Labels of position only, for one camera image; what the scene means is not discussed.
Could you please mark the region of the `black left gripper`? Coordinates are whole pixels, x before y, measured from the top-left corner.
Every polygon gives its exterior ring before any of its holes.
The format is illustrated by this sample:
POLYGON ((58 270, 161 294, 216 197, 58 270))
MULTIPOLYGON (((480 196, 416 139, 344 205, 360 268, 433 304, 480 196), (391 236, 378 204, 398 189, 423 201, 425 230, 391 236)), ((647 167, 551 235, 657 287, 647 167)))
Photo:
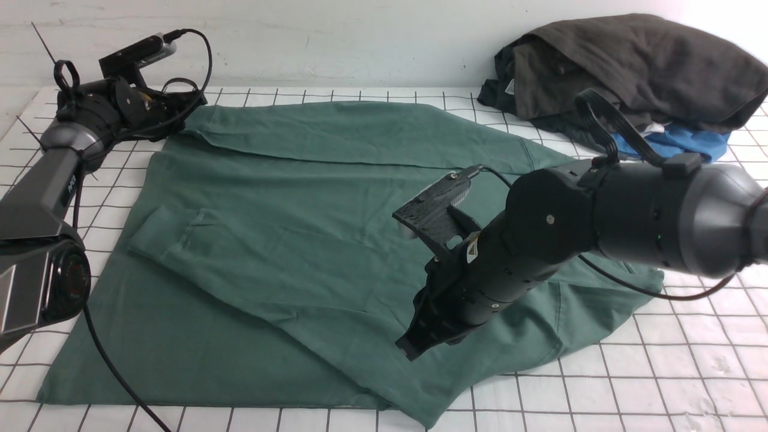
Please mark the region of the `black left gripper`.
POLYGON ((79 85, 82 101, 101 98, 115 112, 121 133, 178 133, 187 118, 208 103, 203 90, 186 77, 173 77, 161 90, 131 86, 122 78, 79 85))

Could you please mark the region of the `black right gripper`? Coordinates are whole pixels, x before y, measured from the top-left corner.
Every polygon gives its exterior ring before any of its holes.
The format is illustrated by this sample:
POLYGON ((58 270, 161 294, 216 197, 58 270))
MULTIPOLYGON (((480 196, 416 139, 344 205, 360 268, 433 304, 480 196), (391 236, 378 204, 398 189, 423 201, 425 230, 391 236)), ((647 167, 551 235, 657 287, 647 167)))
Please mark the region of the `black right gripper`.
POLYGON ((514 224, 503 211, 449 259, 428 266, 414 317, 396 347, 414 361, 439 345, 462 342, 564 262, 551 239, 514 224))

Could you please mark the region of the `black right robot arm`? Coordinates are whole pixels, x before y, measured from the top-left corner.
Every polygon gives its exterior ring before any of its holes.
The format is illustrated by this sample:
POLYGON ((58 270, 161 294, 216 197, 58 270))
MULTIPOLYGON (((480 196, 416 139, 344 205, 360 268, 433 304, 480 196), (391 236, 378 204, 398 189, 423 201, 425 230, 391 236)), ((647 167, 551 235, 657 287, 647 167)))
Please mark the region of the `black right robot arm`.
POLYGON ((663 158, 597 91, 574 100, 605 154, 508 183, 486 227, 456 208, 490 167, 451 172, 393 213, 433 252, 415 314, 396 341, 410 361, 463 338, 586 253, 700 277, 766 263, 766 190, 746 170, 682 153, 663 158))

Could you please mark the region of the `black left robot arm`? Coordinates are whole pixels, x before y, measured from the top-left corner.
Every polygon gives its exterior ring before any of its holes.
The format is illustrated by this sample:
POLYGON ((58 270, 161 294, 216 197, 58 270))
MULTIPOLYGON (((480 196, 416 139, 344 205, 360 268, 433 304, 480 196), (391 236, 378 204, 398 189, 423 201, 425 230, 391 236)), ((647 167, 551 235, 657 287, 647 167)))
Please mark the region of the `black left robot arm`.
POLYGON ((127 140, 163 140, 205 104, 204 87, 169 92, 122 76, 83 84, 58 60, 54 120, 39 137, 41 158, 1 205, 2 350, 44 326, 76 317, 88 301, 91 268, 80 237, 85 176, 127 140))

